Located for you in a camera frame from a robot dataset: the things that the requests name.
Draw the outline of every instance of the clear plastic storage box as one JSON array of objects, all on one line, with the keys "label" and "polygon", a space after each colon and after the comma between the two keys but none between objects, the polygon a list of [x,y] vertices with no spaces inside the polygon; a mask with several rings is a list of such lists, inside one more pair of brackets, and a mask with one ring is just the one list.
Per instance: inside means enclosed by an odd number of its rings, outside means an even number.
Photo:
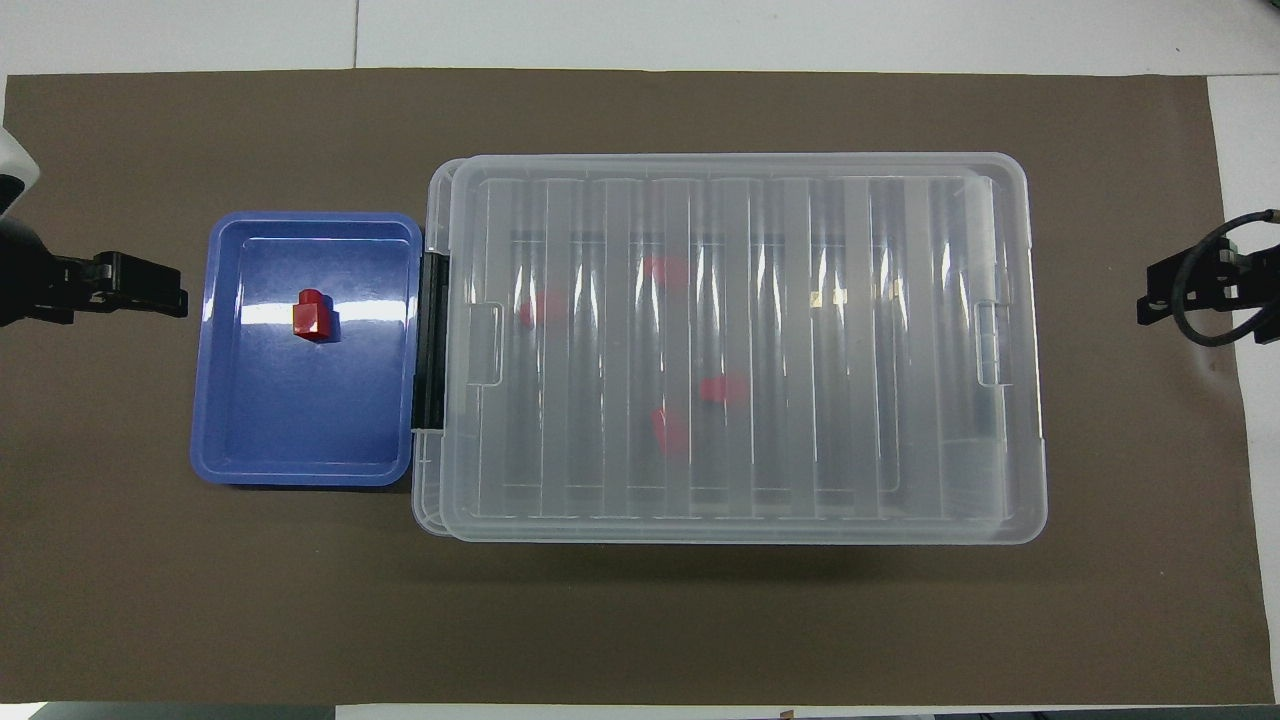
[{"label": "clear plastic storage box", "polygon": [[964,154],[440,168],[443,427],[468,541],[1019,543],[1046,519],[1027,181]]}]

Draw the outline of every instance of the brown mat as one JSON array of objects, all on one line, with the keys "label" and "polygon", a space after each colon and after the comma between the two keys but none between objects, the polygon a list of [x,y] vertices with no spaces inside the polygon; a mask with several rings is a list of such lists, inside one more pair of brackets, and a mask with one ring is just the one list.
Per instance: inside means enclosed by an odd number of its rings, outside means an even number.
[{"label": "brown mat", "polygon": [[201,293],[232,210],[401,210],[477,152],[1000,150],[1030,177],[1050,521],[1021,547],[428,536],[401,492],[187,462],[198,302],[0,329],[0,700],[1271,702],[1230,350],[1138,328],[1221,217],[1203,78],[14,77],[55,252]]}]

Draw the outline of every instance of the white robot part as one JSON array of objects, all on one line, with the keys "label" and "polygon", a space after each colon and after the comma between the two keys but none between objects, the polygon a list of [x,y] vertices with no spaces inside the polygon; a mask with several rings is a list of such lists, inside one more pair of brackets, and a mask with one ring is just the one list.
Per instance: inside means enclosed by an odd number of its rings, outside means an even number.
[{"label": "white robot part", "polygon": [[0,128],[0,218],[40,177],[40,167],[18,141]]}]

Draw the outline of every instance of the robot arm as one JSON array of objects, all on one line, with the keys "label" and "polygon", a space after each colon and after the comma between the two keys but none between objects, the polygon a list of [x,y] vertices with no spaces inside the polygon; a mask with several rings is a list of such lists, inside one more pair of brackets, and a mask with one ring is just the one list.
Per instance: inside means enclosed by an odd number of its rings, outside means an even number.
[{"label": "robot arm", "polygon": [[40,177],[40,168],[0,129],[0,327],[22,318],[69,324],[74,313],[143,310],[187,316],[182,274],[124,252],[91,260],[50,252],[9,209]]},{"label": "robot arm", "polygon": [[[1249,223],[1280,223],[1280,210],[1260,210],[1213,228],[1188,250],[1147,268],[1147,295],[1138,299],[1138,324],[1172,316],[1187,340],[1204,347],[1230,345],[1253,333],[1263,345],[1280,340],[1280,245],[1249,255],[1236,252],[1226,233]],[[1247,310],[1248,320],[1207,336],[1187,319],[1190,310]]]}]

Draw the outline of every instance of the plastic container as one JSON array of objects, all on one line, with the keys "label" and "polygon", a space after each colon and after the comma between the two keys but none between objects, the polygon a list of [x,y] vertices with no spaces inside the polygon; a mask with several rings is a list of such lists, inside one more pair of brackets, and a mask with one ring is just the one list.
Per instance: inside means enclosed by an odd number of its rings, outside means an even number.
[{"label": "plastic container", "polygon": [[[205,270],[196,473],[257,486],[399,479],[412,452],[421,255],[417,224],[398,214],[223,218]],[[303,290],[330,311],[314,340],[294,334]]]},{"label": "plastic container", "polygon": [[1046,520],[1027,181],[1000,154],[479,156],[431,181],[467,541],[1020,543]]}]

